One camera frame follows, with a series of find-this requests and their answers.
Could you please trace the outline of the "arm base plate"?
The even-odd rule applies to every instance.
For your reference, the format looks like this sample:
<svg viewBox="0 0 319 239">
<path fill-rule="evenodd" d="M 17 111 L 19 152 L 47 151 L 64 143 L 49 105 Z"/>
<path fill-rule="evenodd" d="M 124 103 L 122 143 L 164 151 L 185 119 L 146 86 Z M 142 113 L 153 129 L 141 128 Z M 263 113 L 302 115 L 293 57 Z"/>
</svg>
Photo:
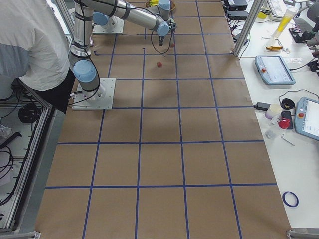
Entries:
<svg viewBox="0 0 319 239">
<path fill-rule="evenodd" d="M 122 34 L 124 30 L 124 20 L 119 18 L 112 18 L 108 24 L 100 26 L 95 25 L 93 28 L 93 34 Z"/>
<path fill-rule="evenodd" d="M 116 79 L 115 78 L 101 78 L 100 88 L 97 93 L 86 92 L 82 90 L 80 84 L 78 84 L 77 91 L 81 93 L 76 94 L 74 98 L 74 104 L 71 105 L 74 110 L 110 110 L 113 105 L 113 97 L 115 90 Z"/>
</svg>

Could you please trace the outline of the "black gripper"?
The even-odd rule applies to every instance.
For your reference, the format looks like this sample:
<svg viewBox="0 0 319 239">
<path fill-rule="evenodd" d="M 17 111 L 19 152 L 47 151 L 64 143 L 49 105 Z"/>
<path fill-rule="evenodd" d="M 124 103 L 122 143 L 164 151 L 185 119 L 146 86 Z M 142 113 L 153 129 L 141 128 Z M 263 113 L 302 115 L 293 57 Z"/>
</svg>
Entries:
<svg viewBox="0 0 319 239">
<path fill-rule="evenodd" d="M 169 19 L 167 21 L 167 24 L 169 26 L 169 32 L 175 32 L 177 28 L 177 24 L 174 21 L 174 19 Z M 163 42 L 164 42 L 164 36 L 159 36 L 159 39 L 158 39 L 159 46 L 163 46 Z"/>
</svg>

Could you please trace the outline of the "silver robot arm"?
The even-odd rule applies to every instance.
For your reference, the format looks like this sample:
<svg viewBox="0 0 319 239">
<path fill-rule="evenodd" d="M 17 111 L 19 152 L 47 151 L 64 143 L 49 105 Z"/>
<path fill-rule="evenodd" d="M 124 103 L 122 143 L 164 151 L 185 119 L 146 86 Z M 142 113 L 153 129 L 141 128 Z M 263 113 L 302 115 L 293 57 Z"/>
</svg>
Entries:
<svg viewBox="0 0 319 239">
<path fill-rule="evenodd" d="M 111 33 L 126 20 L 156 32 L 160 45 L 164 37 L 176 28 L 169 16 L 171 3 L 168 0 L 160 0 L 148 8 L 136 7 L 125 0 L 76 0 L 74 3 L 74 33 L 69 61 L 86 99 L 102 93 L 99 74 L 90 59 L 94 26 L 99 25 Z"/>
</svg>

